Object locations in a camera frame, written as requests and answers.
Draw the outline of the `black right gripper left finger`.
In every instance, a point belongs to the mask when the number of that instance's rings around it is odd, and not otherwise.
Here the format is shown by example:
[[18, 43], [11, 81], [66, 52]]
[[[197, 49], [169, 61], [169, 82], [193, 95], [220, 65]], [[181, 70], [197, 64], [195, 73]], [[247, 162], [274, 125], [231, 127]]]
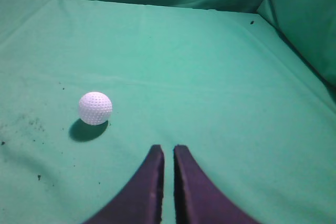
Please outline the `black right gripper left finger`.
[[161, 223], [163, 191], [164, 153], [152, 145], [126, 185], [85, 223]]

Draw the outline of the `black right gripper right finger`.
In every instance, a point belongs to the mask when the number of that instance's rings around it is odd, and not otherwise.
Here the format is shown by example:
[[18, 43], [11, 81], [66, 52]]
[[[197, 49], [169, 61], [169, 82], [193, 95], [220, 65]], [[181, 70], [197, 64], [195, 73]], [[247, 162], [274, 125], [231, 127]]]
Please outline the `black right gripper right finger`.
[[176, 223], [257, 223], [214, 185], [186, 145], [173, 153]]

